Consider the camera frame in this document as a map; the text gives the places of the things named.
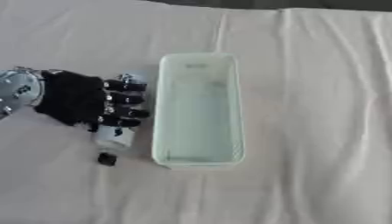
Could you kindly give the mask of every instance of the plastic tub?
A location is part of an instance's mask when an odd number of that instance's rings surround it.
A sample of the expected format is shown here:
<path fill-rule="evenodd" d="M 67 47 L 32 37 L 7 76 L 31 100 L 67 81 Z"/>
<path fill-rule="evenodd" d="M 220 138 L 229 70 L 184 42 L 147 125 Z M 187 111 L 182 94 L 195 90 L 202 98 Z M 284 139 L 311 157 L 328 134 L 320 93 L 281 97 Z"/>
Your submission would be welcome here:
<path fill-rule="evenodd" d="M 171 168 L 222 166 L 244 157 L 238 73 L 233 55 L 162 58 L 152 157 Z"/>

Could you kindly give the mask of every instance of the black glove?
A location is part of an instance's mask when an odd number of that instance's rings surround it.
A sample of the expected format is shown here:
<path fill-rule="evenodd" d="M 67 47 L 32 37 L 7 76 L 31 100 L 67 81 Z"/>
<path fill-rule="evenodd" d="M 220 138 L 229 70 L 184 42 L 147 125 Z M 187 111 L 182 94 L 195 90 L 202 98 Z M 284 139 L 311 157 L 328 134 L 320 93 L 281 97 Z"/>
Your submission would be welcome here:
<path fill-rule="evenodd" d="M 132 108 L 144 102 L 141 93 L 146 84 L 102 80 L 62 70 L 44 70 L 41 75 L 45 93 L 35 110 L 66 125 L 86 123 L 92 131 L 96 131 L 99 124 L 136 127 L 140 124 L 139 118 L 149 116 L 146 110 Z"/>

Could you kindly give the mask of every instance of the white tablecloth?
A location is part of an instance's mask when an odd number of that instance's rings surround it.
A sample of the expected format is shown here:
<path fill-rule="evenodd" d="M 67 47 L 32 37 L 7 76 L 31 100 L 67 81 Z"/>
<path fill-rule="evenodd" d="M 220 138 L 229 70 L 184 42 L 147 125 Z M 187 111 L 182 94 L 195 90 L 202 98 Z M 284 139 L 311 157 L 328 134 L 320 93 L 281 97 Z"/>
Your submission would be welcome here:
<path fill-rule="evenodd" d="M 171 171 L 95 163 L 83 129 L 30 109 L 0 122 L 0 222 L 390 223 L 392 14 L 223 10 L 130 0 L 0 2 L 0 67 L 156 75 L 167 53 L 239 60 L 247 156 Z"/>

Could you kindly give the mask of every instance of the rectangular tray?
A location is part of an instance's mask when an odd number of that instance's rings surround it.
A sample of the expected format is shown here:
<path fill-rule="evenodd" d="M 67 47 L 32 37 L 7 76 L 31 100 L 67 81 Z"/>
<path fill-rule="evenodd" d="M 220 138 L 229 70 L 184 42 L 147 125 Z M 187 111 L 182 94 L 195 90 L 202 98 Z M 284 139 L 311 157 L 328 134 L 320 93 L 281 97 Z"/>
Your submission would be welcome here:
<path fill-rule="evenodd" d="M 233 55 L 171 54 L 160 62 L 152 157 L 169 166 L 237 164 L 244 157 Z"/>

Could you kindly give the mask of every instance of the robot finger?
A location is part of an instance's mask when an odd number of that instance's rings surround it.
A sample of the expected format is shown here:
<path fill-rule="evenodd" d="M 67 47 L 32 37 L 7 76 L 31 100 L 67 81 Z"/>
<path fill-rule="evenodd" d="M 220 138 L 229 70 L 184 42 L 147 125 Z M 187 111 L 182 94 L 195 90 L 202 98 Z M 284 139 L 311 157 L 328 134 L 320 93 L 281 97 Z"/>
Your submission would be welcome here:
<path fill-rule="evenodd" d="M 147 118 L 150 116 L 150 112 L 145 109 L 115 106 L 113 115 L 126 119 Z"/>
<path fill-rule="evenodd" d="M 105 80 L 103 86 L 107 90 L 118 91 L 118 92 L 127 92 L 127 91 L 144 92 L 145 89 L 147 88 L 147 84 L 125 82 L 120 80 Z"/>
<path fill-rule="evenodd" d="M 132 128 L 140 125 L 140 121 L 137 119 L 122 119 L 115 115 L 102 115 L 98 118 L 98 123 L 105 126 L 124 128 Z"/>
<path fill-rule="evenodd" d="M 130 95 L 120 93 L 107 93 L 106 100 L 113 104 L 140 104 L 144 102 L 141 95 Z"/>

